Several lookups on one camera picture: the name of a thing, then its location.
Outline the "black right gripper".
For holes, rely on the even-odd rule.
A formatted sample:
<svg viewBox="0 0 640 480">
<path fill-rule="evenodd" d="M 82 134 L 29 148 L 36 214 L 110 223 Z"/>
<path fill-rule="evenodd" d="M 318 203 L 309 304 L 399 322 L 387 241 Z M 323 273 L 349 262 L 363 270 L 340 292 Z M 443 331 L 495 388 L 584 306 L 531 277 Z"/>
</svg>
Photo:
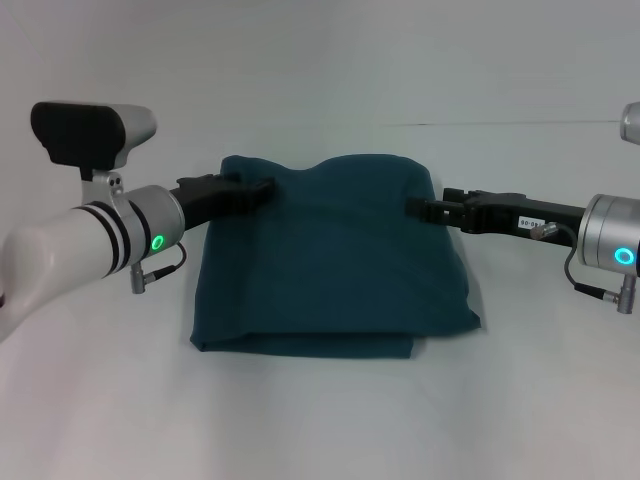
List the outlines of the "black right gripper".
<svg viewBox="0 0 640 480">
<path fill-rule="evenodd" d="M 445 188 L 443 201 L 408 198 L 405 214 L 420 222 L 463 226 L 470 234 L 501 234 L 531 239 L 531 230 L 546 223 L 565 225 L 579 232 L 584 207 L 544 202 L 519 193 L 490 193 Z M 447 201 L 464 201 L 461 203 Z"/>
</svg>

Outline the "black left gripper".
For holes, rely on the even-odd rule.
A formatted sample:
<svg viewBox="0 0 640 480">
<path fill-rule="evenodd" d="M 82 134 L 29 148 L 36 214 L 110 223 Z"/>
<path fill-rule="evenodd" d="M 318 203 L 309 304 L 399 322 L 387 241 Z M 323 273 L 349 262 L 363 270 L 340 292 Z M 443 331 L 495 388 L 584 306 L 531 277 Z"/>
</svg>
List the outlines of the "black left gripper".
<svg viewBox="0 0 640 480">
<path fill-rule="evenodd" d="M 184 177 L 177 180 L 172 190 L 179 203 L 185 222 L 185 230 L 217 218 L 236 214 L 254 214 L 269 203 L 276 192 L 273 178 L 243 185 L 239 174 L 206 174 L 200 177 Z"/>
</svg>

